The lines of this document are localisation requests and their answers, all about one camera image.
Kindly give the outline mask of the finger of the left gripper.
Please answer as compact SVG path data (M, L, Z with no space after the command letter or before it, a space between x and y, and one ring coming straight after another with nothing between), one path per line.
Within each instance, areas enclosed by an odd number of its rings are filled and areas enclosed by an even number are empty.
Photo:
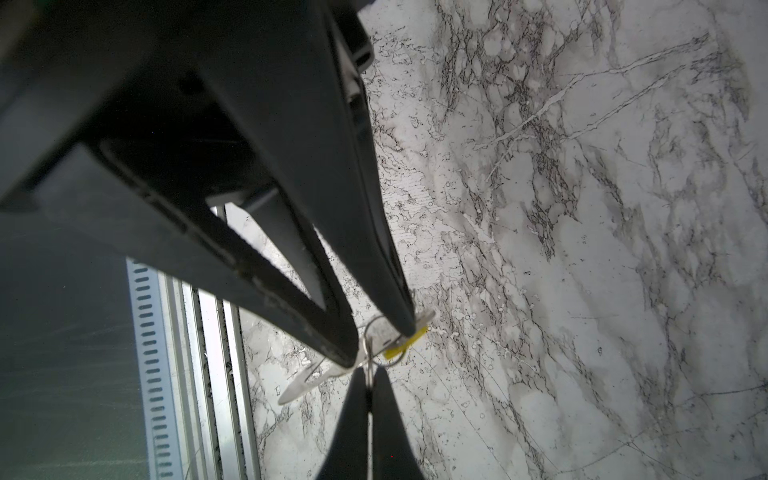
M199 72L240 134L398 332L415 309L386 220L359 1L219 1Z
M255 313L349 367L358 336L217 217L167 145L79 142L32 190L40 210L119 253Z

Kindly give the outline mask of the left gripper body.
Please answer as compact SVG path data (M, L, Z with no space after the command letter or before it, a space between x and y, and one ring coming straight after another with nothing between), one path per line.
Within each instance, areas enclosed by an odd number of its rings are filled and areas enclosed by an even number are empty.
M341 88L325 67L342 39L359 70L372 62L359 1L5 1L1 5L1 206L33 208L31 191L83 136L165 137L213 103L197 69L220 46L270 60L239 84L268 88L290 117L304 101L330 115Z

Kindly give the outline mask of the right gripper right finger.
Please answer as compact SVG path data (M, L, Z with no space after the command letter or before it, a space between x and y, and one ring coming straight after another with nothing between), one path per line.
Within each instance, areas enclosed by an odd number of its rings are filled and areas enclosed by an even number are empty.
M425 477L416 461L387 371L377 368L370 390L372 414L372 478Z

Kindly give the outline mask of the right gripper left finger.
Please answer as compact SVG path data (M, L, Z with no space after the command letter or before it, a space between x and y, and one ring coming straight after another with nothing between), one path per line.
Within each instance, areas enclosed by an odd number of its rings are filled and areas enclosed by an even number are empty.
M331 446L316 478L365 480L368 475L368 388L363 368L357 368L334 432Z

